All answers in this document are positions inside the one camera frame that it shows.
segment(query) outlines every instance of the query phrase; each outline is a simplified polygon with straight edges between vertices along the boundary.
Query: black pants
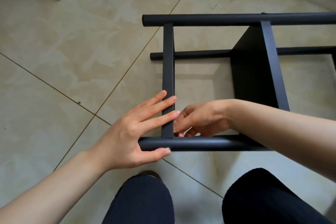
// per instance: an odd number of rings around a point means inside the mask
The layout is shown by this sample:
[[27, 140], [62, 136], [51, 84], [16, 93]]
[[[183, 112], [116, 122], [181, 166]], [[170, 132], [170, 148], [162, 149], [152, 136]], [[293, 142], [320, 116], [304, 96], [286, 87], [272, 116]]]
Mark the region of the black pants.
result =
[[[229, 188], [223, 199], [222, 213], [225, 224], [332, 224], [262, 168], [247, 172]], [[174, 223], [169, 190], [162, 181], [149, 175], [129, 178], [119, 189], [103, 220], [103, 224], [112, 223]]]

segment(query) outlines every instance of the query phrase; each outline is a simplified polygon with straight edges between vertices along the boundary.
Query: shoe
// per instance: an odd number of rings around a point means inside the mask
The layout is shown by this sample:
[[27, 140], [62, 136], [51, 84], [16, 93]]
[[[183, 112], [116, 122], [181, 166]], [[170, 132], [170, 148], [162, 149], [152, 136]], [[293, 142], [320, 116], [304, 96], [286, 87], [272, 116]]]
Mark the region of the shoe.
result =
[[159, 175], [157, 172], [153, 171], [153, 170], [145, 170], [145, 171], [141, 171], [141, 172], [139, 173], [139, 175], [150, 175], [150, 176], [153, 176], [154, 178], [159, 179], [159, 180], [162, 181], [160, 175]]

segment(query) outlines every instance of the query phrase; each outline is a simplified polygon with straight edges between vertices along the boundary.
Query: metal frame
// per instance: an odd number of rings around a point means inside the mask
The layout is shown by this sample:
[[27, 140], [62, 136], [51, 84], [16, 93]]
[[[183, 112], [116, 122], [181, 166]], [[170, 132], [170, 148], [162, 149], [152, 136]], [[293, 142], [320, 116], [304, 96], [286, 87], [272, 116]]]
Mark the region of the metal frame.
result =
[[[336, 24], [336, 13], [143, 15], [145, 27], [163, 26], [163, 52], [150, 60], [163, 61], [162, 89], [175, 94], [175, 59], [230, 58], [234, 96], [289, 111], [279, 55], [331, 54], [336, 69], [336, 46], [277, 48], [272, 25]], [[174, 26], [249, 26], [231, 50], [175, 52]], [[175, 105], [162, 115], [175, 110]], [[141, 137], [142, 150], [267, 151], [245, 135], [174, 137], [173, 122], [162, 126], [161, 137]]]

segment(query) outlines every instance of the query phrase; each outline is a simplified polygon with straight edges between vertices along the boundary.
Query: person's right arm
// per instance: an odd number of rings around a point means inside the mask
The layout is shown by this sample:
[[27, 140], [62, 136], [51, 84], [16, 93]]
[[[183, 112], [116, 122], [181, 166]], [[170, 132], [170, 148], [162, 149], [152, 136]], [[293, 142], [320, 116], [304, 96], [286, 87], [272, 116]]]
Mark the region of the person's right arm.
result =
[[212, 136], [229, 128], [336, 182], [336, 121], [229, 99], [187, 106], [174, 132]]

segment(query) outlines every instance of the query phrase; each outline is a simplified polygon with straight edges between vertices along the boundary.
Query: tile floor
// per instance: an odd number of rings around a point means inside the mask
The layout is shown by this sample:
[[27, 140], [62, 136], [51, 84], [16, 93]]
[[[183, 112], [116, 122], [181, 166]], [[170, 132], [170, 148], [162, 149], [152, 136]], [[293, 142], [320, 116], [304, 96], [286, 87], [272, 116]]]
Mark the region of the tile floor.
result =
[[[109, 126], [103, 120], [113, 123], [161, 89], [162, 65], [151, 62], [149, 53], [162, 51], [162, 29], [142, 27], [142, 14], [325, 11], [304, 0], [0, 4], [0, 206], [52, 172], [64, 156], [62, 163], [94, 143]], [[335, 26], [273, 29], [278, 47], [336, 45]], [[245, 30], [175, 28], [175, 49], [232, 48]], [[279, 60], [291, 110], [335, 120], [331, 57]], [[194, 102], [233, 98], [229, 60], [177, 62], [176, 95], [180, 110]], [[275, 152], [175, 152], [148, 167], [107, 173], [63, 223], [99, 223], [123, 181], [148, 168], [158, 171], [170, 189], [177, 223], [222, 223], [221, 197], [255, 167], [271, 171], [322, 213], [336, 197], [336, 184]]]

